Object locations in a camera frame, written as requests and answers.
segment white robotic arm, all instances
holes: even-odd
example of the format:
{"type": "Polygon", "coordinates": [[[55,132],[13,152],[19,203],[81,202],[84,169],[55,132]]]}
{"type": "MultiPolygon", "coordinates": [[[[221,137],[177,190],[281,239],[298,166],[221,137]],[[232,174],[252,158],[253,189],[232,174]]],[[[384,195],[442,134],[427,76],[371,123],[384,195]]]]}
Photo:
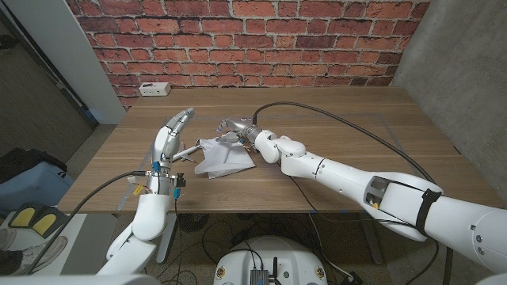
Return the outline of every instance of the white robotic arm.
{"type": "Polygon", "coordinates": [[[440,187],[413,175],[366,172],[320,157],[247,121],[225,119],[224,127],[232,132],[219,140],[247,139],[268,163],[281,158],[284,174],[349,197],[374,219],[393,221],[381,223],[396,233],[415,241],[434,238],[493,272],[507,272],[506,210],[442,196],[440,187]]]}

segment shoe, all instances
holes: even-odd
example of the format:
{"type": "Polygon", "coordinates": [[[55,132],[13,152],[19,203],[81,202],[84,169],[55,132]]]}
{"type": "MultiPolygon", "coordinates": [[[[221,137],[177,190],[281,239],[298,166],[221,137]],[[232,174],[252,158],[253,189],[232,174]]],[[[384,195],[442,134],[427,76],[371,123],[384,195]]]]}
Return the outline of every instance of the shoe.
{"type": "MultiPolygon", "coordinates": [[[[46,241],[42,245],[38,246],[32,246],[30,248],[27,248],[23,250],[23,260],[21,261],[21,266],[18,270],[16,270],[11,275],[24,275],[28,272],[30,265],[33,264],[35,259],[39,256],[39,253],[42,252],[42,249],[44,246],[46,246],[48,242],[46,241]]],[[[51,245],[51,247],[48,249],[48,251],[42,256],[42,258],[39,261],[39,264],[33,269],[32,272],[39,271],[42,268],[45,268],[48,266],[53,260],[56,259],[56,257],[59,256],[59,254],[65,249],[65,246],[67,245],[67,238],[66,237],[58,237],[55,242],[51,245]]]]}
{"type": "Polygon", "coordinates": [[[0,230],[0,250],[7,250],[16,238],[16,230],[5,228],[0,230]]]}

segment table leg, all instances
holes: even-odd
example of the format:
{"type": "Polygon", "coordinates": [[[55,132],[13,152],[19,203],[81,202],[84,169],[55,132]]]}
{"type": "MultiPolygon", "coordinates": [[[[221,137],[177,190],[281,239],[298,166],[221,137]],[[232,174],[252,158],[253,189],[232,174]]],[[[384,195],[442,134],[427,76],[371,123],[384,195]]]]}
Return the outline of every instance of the table leg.
{"type": "MultiPolygon", "coordinates": [[[[372,217],[366,213],[359,213],[360,219],[371,219],[372,217]]],[[[377,238],[375,228],[372,221],[361,222],[363,234],[368,243],[368,248],[372,254],[372,259],[375,264],[383,264],[382,251],[380,251],[379,240],[377,238]]]]}
{"type": "Polygon", "coordinates": [[[157,251],[157,263],[162,264],[167,259],[167,253],[173,240],[173,233],[176,229],[176,214],[169,213],[167,215],[167,226],[162,234],[160,245],[158,245],[157,251]]]}

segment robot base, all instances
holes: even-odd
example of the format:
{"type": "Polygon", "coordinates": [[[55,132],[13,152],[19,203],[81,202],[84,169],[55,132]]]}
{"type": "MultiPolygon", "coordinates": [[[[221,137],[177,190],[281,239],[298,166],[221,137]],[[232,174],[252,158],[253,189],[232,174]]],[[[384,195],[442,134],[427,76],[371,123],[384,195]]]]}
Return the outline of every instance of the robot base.
{"type": "Polygon", "coordinates": [[[248,244],[242,242],[236,245],[230,253],[220,259],[215,271],[214,285],[257,285],[258,283],[268,285],[264,282],[251,284],[251,274],[261,274],[261,261],[255,253],[248,250],[248,245],[261,256],[263,269],[267,271],[266,275],[273,274],[273,259],[277,259],[276,278],[283,285],[327,284],[322,262],[299,243],[276,236],[254,237],[246,242],[248,244]],[[252,272],[254,260],[257,271],[252,272]]]}

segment gray concrete wall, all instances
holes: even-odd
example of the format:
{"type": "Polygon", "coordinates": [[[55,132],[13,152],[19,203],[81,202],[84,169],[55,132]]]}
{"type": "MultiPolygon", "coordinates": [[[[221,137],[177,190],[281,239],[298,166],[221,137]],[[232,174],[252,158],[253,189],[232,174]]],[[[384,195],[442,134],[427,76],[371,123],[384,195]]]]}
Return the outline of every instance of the gray concrete wall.
{"type": "Polygon", "coordinates": [[[507,1],[433,0],[391,84],[507,204],[507,1]]]}

